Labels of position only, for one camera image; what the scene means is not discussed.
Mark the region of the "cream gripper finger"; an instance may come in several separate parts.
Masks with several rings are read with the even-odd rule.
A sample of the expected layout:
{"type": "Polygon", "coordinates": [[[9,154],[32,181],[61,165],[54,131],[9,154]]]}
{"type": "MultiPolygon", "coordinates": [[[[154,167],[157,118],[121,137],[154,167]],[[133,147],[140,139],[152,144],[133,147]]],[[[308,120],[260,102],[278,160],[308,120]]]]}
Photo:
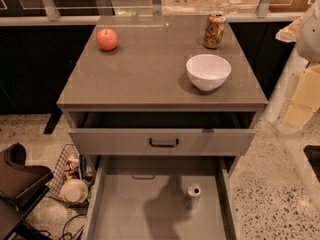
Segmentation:
{"type": "Polygon", "coordinates": [[[296,42],[298,39],[298,33],[299,33],[301,22],[302,22],[301,17],[295,19],[288,26],[280,29],[277,32],[275,38],[285,43],[296,42]]]}
{"type": "Polygon", "coordinates": [[[320,65],[308,67],[299,75],[297,87],[290,99],[283,123],[301,128],[320,108],[320,65]]]}

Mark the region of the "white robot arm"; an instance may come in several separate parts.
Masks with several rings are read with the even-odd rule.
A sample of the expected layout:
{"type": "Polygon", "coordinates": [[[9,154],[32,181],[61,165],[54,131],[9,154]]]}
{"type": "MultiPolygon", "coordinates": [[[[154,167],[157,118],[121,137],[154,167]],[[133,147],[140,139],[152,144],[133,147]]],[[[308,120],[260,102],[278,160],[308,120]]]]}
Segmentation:
{"type": "Polygon", "coordinates": [[[283,42],[295,42],[297,53],[312,64],[299,74],[282,122],[291,128],[302,128],[320,108],[320,0],[305,14],[276,34],[283,42]]]}

